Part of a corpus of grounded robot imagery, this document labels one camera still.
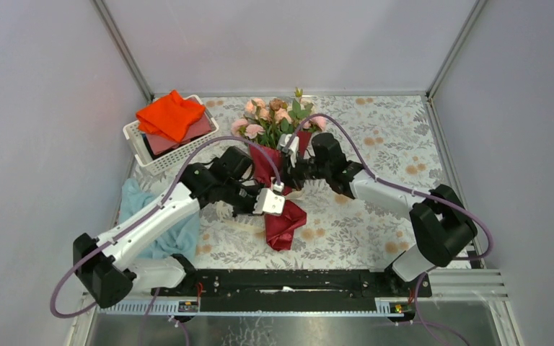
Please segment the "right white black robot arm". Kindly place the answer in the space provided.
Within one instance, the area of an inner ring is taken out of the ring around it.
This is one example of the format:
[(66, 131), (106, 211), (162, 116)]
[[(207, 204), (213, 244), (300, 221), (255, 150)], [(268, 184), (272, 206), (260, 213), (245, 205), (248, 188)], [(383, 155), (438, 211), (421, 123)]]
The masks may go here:
[(379, 182), (363, 164), (348, 160), (330, 133), (312, 139), (313, 156), (305, 159), (298, 149), (298, 137), (279, 140), (281, 179), (300, 190), (308, 180), (323, 180), (333, 192), (350, 199), (381, 206), (408, 219), (415, 245), (400, 254), (386, 269), (384, 285), (392, 296), (402, 297), (414, 280), (433, 267), (446, 267), (477, 236), (478, 230), (454, 190), (439, 185), (418, 192), (392, 182)]

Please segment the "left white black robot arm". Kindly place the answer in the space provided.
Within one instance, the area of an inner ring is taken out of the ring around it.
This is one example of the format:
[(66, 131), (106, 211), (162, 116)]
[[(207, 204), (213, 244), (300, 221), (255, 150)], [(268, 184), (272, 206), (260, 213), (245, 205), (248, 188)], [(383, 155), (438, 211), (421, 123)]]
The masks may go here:
[(195, 278), (183, 266), (181, 247), (170, 245), (159, 255), (145, 252), (152, 244), (163, 244), (171, 228), (192, 221), (208, 204), (225, 202), (236, 214), (262, 214), (259, 203), (267, 188), (243, 182), (251, 166), (249, 154), (230, 146), (208, 164), (186, 164), (161, 195), (121, 225), (99, 236), (78, 236), (72, 245), (73, 273), (95, 305), (109, 308), (132, 292), (154, 288), (169, 288), (177, 296), (191, 293)]

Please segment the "dried brown fake flower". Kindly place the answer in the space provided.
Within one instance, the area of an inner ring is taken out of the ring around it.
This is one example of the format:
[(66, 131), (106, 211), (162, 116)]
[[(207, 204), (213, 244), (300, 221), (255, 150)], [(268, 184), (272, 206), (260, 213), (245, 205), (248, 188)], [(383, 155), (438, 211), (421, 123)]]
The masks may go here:
[(278, 112), (280, 110), (286, 110), (288, 108), (288, 104), (283, 101), (282, 99), (279, 99), (279, 98), (273, 98), (270, 102), (269, 102), (269, 108), (273, 111), (273, 112)]

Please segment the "pink fake flower bunch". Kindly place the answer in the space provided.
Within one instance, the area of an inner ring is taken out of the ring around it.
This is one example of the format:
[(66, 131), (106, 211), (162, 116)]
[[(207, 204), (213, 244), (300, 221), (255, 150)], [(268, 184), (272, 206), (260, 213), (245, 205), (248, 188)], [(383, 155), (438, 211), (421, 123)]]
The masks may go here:
[(327, 120), (323, 116), (313, 117), (303, 124), (303, 131), (315, 133), (324, 132), (327, 126)]

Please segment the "cream ribbon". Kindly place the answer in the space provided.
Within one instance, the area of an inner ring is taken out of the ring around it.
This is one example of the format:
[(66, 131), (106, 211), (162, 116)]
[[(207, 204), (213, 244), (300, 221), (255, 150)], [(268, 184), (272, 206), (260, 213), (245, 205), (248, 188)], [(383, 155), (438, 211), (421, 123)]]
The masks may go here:
[(240, 221), (232, 215), (233, 207), (225, 202), (216, 203), (216, 215), (218, 219), (226, 225), (240, 231), (246, 231), (251, 234), (265, 233), (264, 219), (262, 216), (243, 216)]

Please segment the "peach fake flower stem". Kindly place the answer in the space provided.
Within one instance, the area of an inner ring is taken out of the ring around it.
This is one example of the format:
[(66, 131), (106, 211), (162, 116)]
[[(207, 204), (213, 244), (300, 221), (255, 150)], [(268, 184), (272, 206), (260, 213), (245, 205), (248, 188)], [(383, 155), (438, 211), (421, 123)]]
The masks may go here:
[(269, 102), (261, 98), (252, 98), (245, 105), (245, 115), (243, 118), (262, 125), (265, 128), (267, 144), (261, 146), (276, 148), (281, 135), (287, 133), (290, 129), (291, 118), (288, 114), (288, 108), (273, 112), (269, 108)]

